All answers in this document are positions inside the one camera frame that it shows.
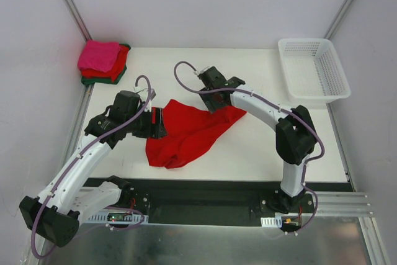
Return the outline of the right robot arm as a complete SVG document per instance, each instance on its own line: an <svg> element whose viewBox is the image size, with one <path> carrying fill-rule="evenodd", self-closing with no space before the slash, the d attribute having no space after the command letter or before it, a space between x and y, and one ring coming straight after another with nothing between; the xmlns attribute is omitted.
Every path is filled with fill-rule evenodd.
<svg viewBox="0 0 397 265"><path fill-rule="evenodd" d="M232 106L255 116L274 130L275 149L283 160L283 174L280 190L267 201L267 206L284 214L299 208L305 194L305 164L317 143L308 109L300 105L283 110L242 79L235 76L226 79L214 66L197 76L204 85L200 97L210 112Z"/></svg>

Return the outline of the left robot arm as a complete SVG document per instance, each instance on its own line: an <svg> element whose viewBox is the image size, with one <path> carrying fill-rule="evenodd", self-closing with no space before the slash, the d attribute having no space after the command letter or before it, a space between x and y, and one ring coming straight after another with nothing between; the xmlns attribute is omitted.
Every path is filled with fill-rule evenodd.
<svg viewBox="0 0 397 265"><path fill-rule="evenodd" d="M19 210L32 237L40 235L57 247L66 246L80 225L106 207L131 210L132 186L111 176L86 195L78 193L97 165L128 134L145 139L166 136L161 108L152 107L154 90L145 101L140 91L120 91L105 112L92 118L61 171L36 197L25 196Z"/></svg>

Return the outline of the white plastic basket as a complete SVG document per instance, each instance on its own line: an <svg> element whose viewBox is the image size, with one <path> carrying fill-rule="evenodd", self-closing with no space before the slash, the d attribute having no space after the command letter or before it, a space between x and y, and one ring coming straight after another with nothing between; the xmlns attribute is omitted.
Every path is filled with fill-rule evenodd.
<svg viewBox="0 0 397 265"><path fill-rule="evenodd" d="M329 104L351 95L344 69L332 42L325 38L283 38L280 63L291 102Z"/></svg>

